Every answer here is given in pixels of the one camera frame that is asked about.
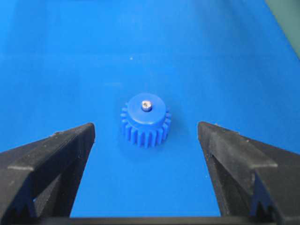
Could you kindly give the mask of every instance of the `blue gear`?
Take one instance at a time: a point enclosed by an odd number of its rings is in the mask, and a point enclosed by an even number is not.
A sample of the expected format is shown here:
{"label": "blue gear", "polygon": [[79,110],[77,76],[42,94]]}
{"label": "blue gear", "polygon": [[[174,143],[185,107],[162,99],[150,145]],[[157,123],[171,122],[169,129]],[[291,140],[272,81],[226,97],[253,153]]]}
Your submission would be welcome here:
{"label": "blue gear", "polygon": [[[145,112],[142,101],[152,103],[152,109]],[[164,102],[156,95],[142,93],[134,96],[121,113],[122,133],[132,144],[156,146],[164,141],[169,133],[171,114]]]}

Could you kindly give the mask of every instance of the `screw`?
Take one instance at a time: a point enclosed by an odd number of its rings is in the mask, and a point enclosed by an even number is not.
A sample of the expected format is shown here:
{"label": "screw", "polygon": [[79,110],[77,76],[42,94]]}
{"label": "screw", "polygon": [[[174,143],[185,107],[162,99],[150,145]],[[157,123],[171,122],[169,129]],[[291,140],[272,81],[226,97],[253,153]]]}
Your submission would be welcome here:
{"label": "screw", "polygon": [[142,101],[142,110],[144,112],[150,112],[152,109],[152,103],[148,100]]}

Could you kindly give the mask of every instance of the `metal screw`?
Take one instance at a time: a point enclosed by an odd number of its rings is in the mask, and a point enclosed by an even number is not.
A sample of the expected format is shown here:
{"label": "metal screw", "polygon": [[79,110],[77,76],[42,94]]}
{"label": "metal screw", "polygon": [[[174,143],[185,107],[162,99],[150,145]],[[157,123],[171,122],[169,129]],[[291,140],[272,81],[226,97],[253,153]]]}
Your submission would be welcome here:
{"label": "metal screw", "polygon": [[148,100],[142,101],[142,110],[145,112],[150,112],[152,109],[152,103]]}

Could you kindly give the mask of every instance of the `screw head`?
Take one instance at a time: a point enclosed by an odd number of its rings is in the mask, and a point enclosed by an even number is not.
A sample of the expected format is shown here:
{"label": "screw head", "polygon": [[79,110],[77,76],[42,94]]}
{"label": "screw head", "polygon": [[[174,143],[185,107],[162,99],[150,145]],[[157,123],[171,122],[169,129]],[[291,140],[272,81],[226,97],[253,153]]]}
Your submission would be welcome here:
{"label": "screw head", "polygon": [[142,110],[144,112],[150,112],[152,110],[152,103],[148,100],[142,101]]}

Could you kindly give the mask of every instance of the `gear teeth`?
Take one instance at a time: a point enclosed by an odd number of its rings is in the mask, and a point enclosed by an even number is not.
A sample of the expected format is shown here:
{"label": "gear teeth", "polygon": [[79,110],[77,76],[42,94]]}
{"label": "gear teeth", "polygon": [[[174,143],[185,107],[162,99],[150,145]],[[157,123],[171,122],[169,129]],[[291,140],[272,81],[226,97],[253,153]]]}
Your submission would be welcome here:
{"label": "gear teeth", "polygon": [[156,145],[156,137],[157,137],[157,131],[151,132],[151,146],[154,147]]}
{"label": "gear teeth", "polygon": [[137,129],[134,127],[131,129],[131,134],[130,134],[130,142],[132,144],[135,144],[137,140]]}
{"label": "gear teeth", "polygon": [[150,140],[150,132],[145,133],[145,141],[144,141],[144,147],[147,148],[149,146],[149,143],[151,142]]}
{"label": "gear teeth", "polygon": [[129,141],[130,140],[130,132],[131,132],[131,126],[130,124],[127,124],[125,126],[125,138]]}
{"label": "gear teeth", "polygon": [[125,126],[128,124],[128,121],[126,119],[122,120],[122,134],[125,134]]}
{"label": "gear teeth", "polygon": [[169,129],[169,126],[166,123],[164,123],[163,124],[163,130],[164,130],[163,140],[165,140],[167,138],[168,129]]}
{"label": "gear teeth", "polygon": [[161,144],[163,140],[164,130],[162,128],[157,130],[157,144]]}
{"label": "gear teeth", "polygon": [[141,147],[141,145],[143,144],[143,138],[144,138],[144,133],[138,131],[137,132],[137,146]]}

